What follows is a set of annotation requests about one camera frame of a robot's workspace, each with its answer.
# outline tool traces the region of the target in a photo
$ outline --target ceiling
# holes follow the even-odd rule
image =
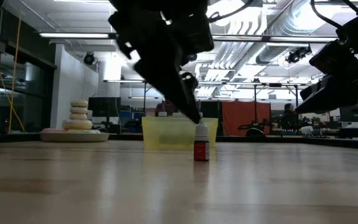
[[[100,0],[87,0],[88,3],[79,2],[83,0],[5,0],[4,7],[14,13],[16,16],[22,16],[23,20],[39,31],[44,32],[114,32],[109,23],[108,17],[115,11],[115,8],[110,4],[91,4],[92,1],[100,2]],[[241,0],[223,0],[228,3],[225,6]],[[218,2],[218,0],[210,0],[211,4]],[[267,23],[272,20],[277,13],[285,7],[290,0],[277,0],[277,5],[274,7],[265,7]],[[355,14],[347,7],[338,6],[337,12],[333,14],[333,20],[340,24],[344,24],[352,19]],[[227,26],[211,26],[213,34],[227,34],[230,32],[230,25]],[[310,35],[335,35],[335,29],[329,24],[324,24]],[[95,56],[100,60],[109,58],[111,52],[108,50],[115,49],[114,41],[111,40],[79,40],[68,42],[68,48],[72,48],[78,55],[84,55],[89,48],[107,49],[95,52]],[[190,72],[195,71],[198,63],[212,63],[217,56],[222,43],[216,42],[214,50],[198,54],[197,61],[190,63],[185,67],[185,70]],[[311,48],[315,54],[323,45],[312,44]],[[131,78],[137,78],[137,74],[131,69],[130,61],[126,60],[121,54],[123,60],[122,74]],[[266,82],[269,78],[282,77],[284,82],[290,80],[300,81],[301,77],[310,78],[319,74],[319,71],[308,64],[308,59],[303,59],[300,63],[288,68],[288,64],[283,62],[285,54],[272,62],[274,66],[267,66],[263,72],[263,79]],[[252,76],[260,76],[260,72],[252,74]]]

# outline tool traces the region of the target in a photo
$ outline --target round tray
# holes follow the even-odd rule
[[[109,133],[40,133],[41,140],[46,142],[103,142],[109,136]]]

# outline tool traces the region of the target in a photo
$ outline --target yellow plastic bin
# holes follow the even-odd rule
[[[203,118],[208,127],[209,145],[215,147],[217,118]],[[187,118],[143,117],[145,149],[192,149],[196,124]]]

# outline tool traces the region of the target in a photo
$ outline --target person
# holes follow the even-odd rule
[[[173,113],[178,112],[178,109],[170,100],[165,100],[155,108],[155,116],[158,116],[159,112],[167,112],[167,116],[171,116]]]
[[[284,105],[284,114],[281,120],[283,130],[296,130],[296,113],[293,110],[293,105],[287,103]]]

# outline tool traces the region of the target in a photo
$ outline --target wooden table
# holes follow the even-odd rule
[[[0,144],[0,224],[358,223],[358,150],[143,142]]]

